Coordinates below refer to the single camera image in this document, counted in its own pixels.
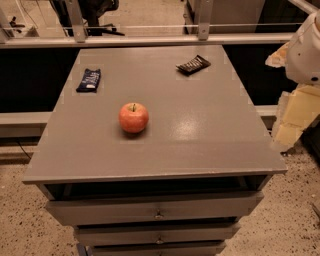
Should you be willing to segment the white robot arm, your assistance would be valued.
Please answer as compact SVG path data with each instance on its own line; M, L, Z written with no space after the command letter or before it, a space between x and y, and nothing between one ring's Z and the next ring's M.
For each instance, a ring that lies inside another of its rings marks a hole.
M292 36L285 69L296 83L320 85L320 11L310 14Z

